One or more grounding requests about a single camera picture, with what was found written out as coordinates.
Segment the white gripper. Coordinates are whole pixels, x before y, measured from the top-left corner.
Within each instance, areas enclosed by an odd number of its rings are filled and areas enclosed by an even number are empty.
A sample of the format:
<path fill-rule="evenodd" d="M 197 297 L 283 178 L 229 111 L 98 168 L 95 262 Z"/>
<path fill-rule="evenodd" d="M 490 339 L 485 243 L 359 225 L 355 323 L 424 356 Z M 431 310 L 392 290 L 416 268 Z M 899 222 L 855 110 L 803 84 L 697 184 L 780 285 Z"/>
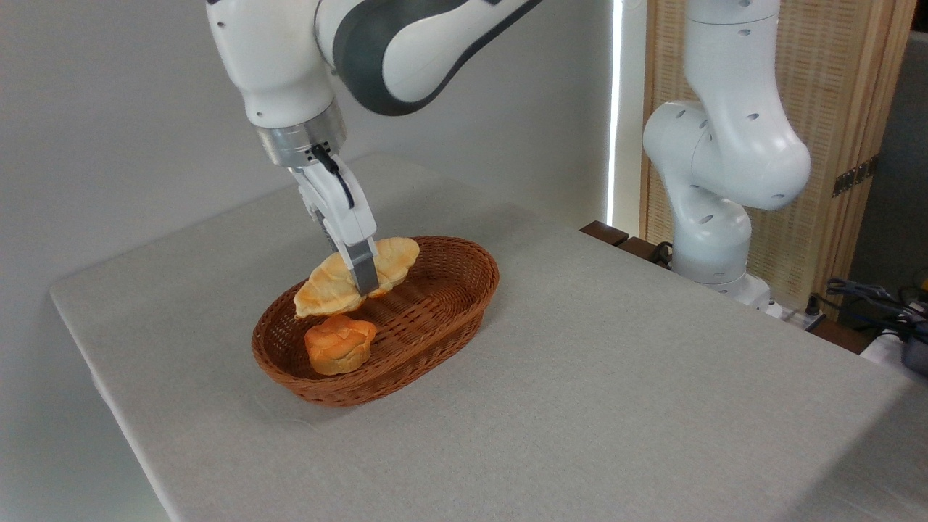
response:
<path fill-rule="evenodd" d="M 313 212 L 332 251 L 344 244 L 341 253 L 362 297 L 380 288 L 376 270 L 376 245 L 372 239 L 376 222 L 367 197 L 354 173 L 338 155 L 332 157 L 338 173 L 321 162 L 289 169 L 295 177 L 306 208 Z"/>

